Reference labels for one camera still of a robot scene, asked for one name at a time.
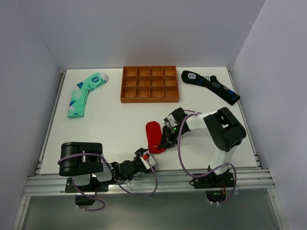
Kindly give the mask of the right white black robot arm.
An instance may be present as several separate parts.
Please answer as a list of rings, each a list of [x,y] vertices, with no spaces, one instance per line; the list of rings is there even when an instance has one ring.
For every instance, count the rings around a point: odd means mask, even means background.
[[[164,119],[162,138],[157,148],[160,150],[177,146],[180,165],[186,170],[180,153],[181,137],[187,132],[200,129],[209,131],[216,146],[208,172],[203,176],[208,177],[211,186],[217,187],[224,181],[224,174],[229,172],[230,161],[237,146],[247,135],[245,128],[227,107],[206,114],[181,107],[174,110]]]

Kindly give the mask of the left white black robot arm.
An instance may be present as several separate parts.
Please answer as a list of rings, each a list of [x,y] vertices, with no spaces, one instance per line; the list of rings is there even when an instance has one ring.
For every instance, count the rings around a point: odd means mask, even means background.
[[[138,173],[150,172],[156,162],[147,149],[140,148],[131,161],[108,163],[101,143],[66,142],[61,145],[58,165],[60,176],[71,177],[78,188],[89,191],[94,185],[92,175],[95,175],[100,183],[113,179],[124,182],[132,180]]]

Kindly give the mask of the red santa sock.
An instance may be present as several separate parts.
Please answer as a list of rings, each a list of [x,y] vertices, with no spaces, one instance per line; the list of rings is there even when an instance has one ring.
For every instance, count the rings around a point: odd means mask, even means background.
[[[162,139],[162,131],[159,123],[151,121],[146,124],[146,136],[148,140],[148,150],[151,154],[159,154],[165,151],[164,148],[159,149],[158,146]]]

